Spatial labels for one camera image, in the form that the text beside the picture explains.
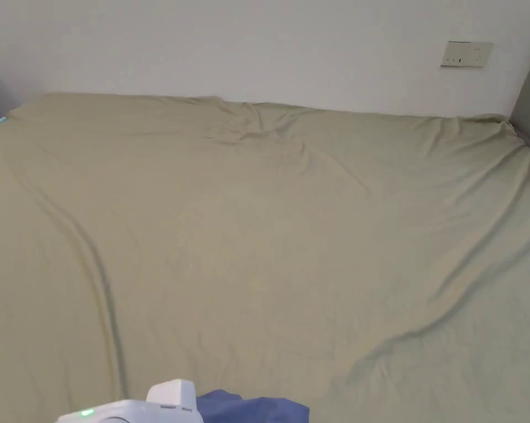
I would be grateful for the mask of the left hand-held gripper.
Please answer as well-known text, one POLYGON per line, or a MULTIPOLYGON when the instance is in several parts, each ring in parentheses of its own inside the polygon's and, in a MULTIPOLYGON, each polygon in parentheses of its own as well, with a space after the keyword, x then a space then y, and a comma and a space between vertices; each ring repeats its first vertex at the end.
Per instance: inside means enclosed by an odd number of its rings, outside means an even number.
POLYGON ((125 399, 58 417, 57 422, 202 422, 193 382, 151 386, 145 401, 125 399))

